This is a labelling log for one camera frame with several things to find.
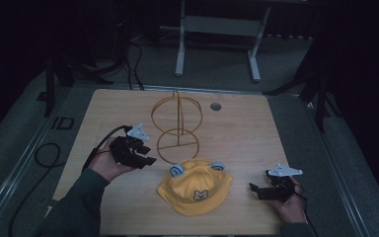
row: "dark background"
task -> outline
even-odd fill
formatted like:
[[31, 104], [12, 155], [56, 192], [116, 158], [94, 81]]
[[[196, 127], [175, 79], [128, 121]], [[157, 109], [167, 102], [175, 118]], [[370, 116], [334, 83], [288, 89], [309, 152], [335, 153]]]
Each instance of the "dark background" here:
[[[94, 65], [98, 57], [118, 59], [126, 51], [127, 28], [121, 29], [123, 41], [113, 51], [113, 22], [132, 21], [154, 41], [159, 26], [179, 25], [180, 1], [113, 2], [87, 0], [79, 6], [78, 1], [0, 1], [0, 121], [30, 81], [42, 73], [50, 54]], [[258, 17], [256, 11], [235, 11], [231, 4], [215, 8], [214, 2], [194, 0], [189, 10]], [[284, 39], [314, 38], [317, 53], [304, 62], [306, 69], [313, 69], [316, 61], [330, 65], [330, 91], [379, 183], [379, 0], [313, 3], [345, 7], [276, 4], [266, 33]], [[61, 58], [58, 63], [68, 86], [74, 79]]]

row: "embroidered bear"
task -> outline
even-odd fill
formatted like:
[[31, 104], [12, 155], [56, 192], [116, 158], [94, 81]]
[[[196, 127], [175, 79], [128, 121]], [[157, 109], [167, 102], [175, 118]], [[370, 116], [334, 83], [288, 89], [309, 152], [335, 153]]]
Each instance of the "embroidered bear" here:
[[208, 198], [208, 190], [204, 190], [202, 193], [196, 190], [193, 194], [194, 200], [204, 200], [206, 198]]

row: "white plastic bracket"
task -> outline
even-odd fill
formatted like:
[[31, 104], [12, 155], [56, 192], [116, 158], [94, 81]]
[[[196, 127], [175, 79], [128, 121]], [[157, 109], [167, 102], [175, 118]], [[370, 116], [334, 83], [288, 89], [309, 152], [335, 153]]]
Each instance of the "white plastic bracket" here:
[[127, 135], [134, 137], [140, 140], [149, 140], [149, 136], [146, 135], [146, 132], [143, 129], [143, 124], [139, 123], [138, 126], [132, 128]]
[[284, 176], [302, 175], [303, 171], [278, 164], [274, 169], [269, 170], [268, 174], [271, 176], [284, 177]]

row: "gray floor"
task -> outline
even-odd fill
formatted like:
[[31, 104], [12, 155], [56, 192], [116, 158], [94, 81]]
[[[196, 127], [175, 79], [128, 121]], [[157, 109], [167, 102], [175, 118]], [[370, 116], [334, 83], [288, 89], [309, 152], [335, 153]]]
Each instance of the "gray floor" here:
[[[142, 45], [137, 71], [147, 90], [179, 87], [255, 94], [291, 80], [310, 45], [303, 39], [264, 39], [257, 57], [263, 79], [255, 83], [251, 80], [247, 54], [241, 48], [205, 47], [189, 41], [184, 76], [176, 77], [174, 39], [160, 45], [147, 43], [144, 38], [135, 42]], [[132, 64], [137, 56], [137, 48], [132, 47]], [[106, 78], [115, 84], [104, 88], [127, 89], [125, 70]], [[40, 144], [56, 142], [61, 148], [60, 162], [66, 160], [92, 93], [98, 88], [103, 86], [80, 78], [73, 88], [57, 86], [57, 108], [50, 118], [44, 118], [45, 105], [36, 101], [38, 93], [44, 90], [41, 75], [0, 124], [0, 236], [8, 236], [15, 209], [45, 172], [35, 163], [34, 151]], [[326, 133], [318, 131], [313, 122], [314, 110], [294, 96], [300, 90], [298, 87], [269, 97], [269, 104], [290, 165], [305, 172], [298, 180], [306, 188], [308, 212], [319, 235], [379, 236], [379, 189], [359, 147], [344, 120], [333, 113], [324, 120]], [[51, 129], [57, 117], [75, 119], [72, 129]], [[55, 158], [51, 151], [51, 147], [45, 147], [40, 153], [46, 163]], [[20, 177], [16, 173], [11, 176], [14, 167], [23, 166]], [[62, 168], [52, 170], [26, 201], [15, 221], [15, 236], [29, 236], [38, 226], [47, 206], [52, 204], [51, 196], [61, 171]], [[2, 189], [8, 177], [19, 183]]]

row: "white metal desk frame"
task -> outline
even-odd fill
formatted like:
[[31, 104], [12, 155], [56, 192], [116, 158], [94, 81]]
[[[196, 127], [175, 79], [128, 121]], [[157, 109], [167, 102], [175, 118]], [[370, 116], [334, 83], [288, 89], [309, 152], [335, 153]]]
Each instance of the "white metal desk frame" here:
[[184, 58], [186, 54], [185, 36], [186, 32], [200, 32], [222, 35], [235, 35], [244, 37], [255, 37], [255, 44], [248, 50], [248, 59], [251, 65], [254, 81], [260, 81], [260, 70], [258, 69], [256, 55], [261, 39], [264, 34], [266, 20], [269, 16], [270, 7], [266, 7], [261, 21], [223, 19], [186, 15], [186, 0], [181, 3], [181, 26], [180, 26], [180, 48], [178, 50], [177, 68], [175, 74], [182, 76], [184, 71]]

